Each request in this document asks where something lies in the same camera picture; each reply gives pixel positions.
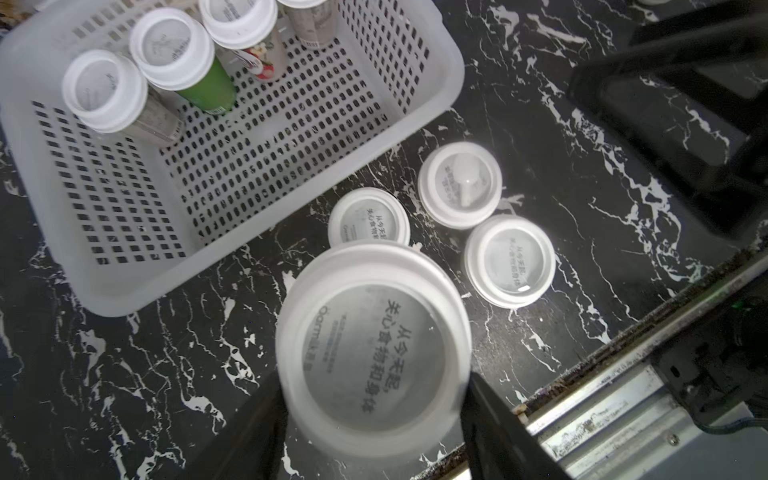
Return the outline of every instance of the basket slot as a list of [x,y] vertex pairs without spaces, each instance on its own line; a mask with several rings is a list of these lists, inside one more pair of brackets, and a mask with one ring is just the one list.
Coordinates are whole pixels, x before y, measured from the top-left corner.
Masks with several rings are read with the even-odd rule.
[[398,0],[342,0],[342,20],[358,41],[403,114],[429,61],[429,48]]
[[73,114],[38,101],[32,107],[72,221],[97,264],[187,256],[132,139],[102,143]]

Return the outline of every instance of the white lid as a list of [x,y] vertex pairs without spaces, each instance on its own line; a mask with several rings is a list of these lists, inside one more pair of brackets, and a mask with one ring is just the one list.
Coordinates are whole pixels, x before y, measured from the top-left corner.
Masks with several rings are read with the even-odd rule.
[[[467,187],[454,178],[458,162],[472,162],[476,179]],[[462,188],[466,200],[462,202]],[[490,152],[470,142],[433,151],[419,172],[419,197],[439,223],[458,230],[472,228],[493,214],[502,197],[502,170]]]
[[399,243],[360,240],[326,251],[296,279],[276,355],[288,409],[312,444],[383,464],[415,460],[458,420],[472,338],[436,263]]
[[280,3],[291,8],[312,8],[331,0],[280,0]]
[[175,8],[156,8],[141,17],[129,48],[141,73],[165,90],[192,87],[214,64],[214,42],[205,27]]
[[106,50],[76,57],[61,81],[67,107],[102,134],[134,123],[147,103],[147,89],[147,79],[134,62]]
[[538,300],[552,284],[554,247],[525,218],[496,215],[475,228],[464,252],[467,276],[487,301],[519,308]]
[[389,193],[379,188],[359,188],[344,195],[328,221],[331,247],[354,240],[394,240],[408,245],[408,214]]
[[211,38],[230,50],[253,47],[277,23],[275,0],[200,0],[199,6]]

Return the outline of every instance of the black marble countertop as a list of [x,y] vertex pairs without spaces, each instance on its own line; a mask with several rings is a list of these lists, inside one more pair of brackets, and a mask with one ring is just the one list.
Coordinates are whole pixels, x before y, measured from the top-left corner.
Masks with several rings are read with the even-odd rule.
[[[14,478],[172,478],[275,368],[287,289],[328,248],[326,222],[348,191],[381,187],[412,222],[412,246],[438,262],[465,299],[473,369],[509,405],[524,402],[618,332],[765,232],[742,243],[706,229],[634,156],[565,98],[580,61],[621,50],[633,29],[698,6],[625,0],[438,0],[466,63],[449,111],[285,221],[125,318],[85,311],[52,261],[15,173],[0,157],[0,472]],[[768,78],[749,66],[747,83]],[[683,95],[647,79],[668,133],[716,157],[729,137]],[[439,145],[470,140],[505,175],[499,211],[546,230],[552,288],[517,311],[478,297],[459,257],[466,233],[441,227],[416,192]],[[411,462],[372,470],[327,458],[290,425],[281,478],[411,478],[462,441],[454,429]]]

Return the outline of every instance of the white plastic cup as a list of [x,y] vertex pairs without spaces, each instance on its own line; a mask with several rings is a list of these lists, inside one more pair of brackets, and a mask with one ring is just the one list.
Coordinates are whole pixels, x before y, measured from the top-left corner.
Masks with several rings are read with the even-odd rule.
[[90,50],[69,65],[61,83],[64,103],[98,133],[121,132],[160,147],[176,143],[184,121],[149,94],[134,62],[106,50]]
[[258,80],[270,83],[285,74],[276,0],[200,0],[199,6],[211,38],[232,50]]
[[339,0],[280,0],[301,45],[322,50],[336,37]]
[[458,420],[467,312],[445,272],[411,247],[358,240],[317,257],[283,302],[275,342],[291,416],[334,458],[415,460]]

